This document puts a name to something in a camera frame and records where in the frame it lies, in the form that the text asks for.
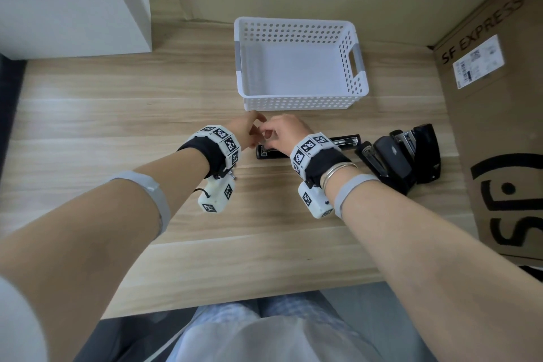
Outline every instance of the white plastic basket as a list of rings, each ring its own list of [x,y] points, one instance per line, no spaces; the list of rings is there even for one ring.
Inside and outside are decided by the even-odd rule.
[[[241,17],[234,43],[245,110],[347,109],[368,94],[351,22]]]

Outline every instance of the forearm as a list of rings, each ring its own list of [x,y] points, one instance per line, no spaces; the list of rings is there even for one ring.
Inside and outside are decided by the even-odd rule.
[[[356,174],[330,179],[332,203]],[[539,357],[543,292],[531,276],[377,181],[356,187],[342,214],[439,360]]]
[[[134,169],[160,184],[172,215],[208,170],[192,148]],[[32,305],[50,360],[75,356],[158,231],[149,195],[134,182],[112,180],[0,240],[0,273]]]

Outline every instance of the sleeve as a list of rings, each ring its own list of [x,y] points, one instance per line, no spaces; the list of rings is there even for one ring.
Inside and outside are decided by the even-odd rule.
[[[26,298],[0,276],[0,355],[10,362],[46,362],[44,332]]]

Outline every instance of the hand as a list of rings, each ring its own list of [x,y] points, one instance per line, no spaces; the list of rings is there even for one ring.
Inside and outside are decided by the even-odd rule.
[[[240,142],[241,150],[247,147],[254,149],[259,143],[264,143],[262,133],[254,125],[255,120],[266,122],[266,117],[257,111],[248,111],[243,116],[233,118],[225,127],[234,135]]]
[[[311,128],[294,115],[279,115],[261,124],[259,130],[266,139],[266,147],[274,147],[290,156],[298,142],[313,133]]]

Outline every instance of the black wrist strap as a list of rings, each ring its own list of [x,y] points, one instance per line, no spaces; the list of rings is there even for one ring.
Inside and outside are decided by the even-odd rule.
[[[195,137],[184,143],[178,151],[186,149],[187,147],[193,147],[200,151],[207,161],[209,162],[209,172],[206,175],[206,179],[212,175],[219,174],[219,170],[225,164],[226,157],[221,152],[221,148],[218,143],[205,137]]]
[[[310,185],[320,187],[320,178],[330,167],[337,163],[350,162],[351,160],[337,149],[330,148],[321,150],[311,158],[306,167],[307,182]]]

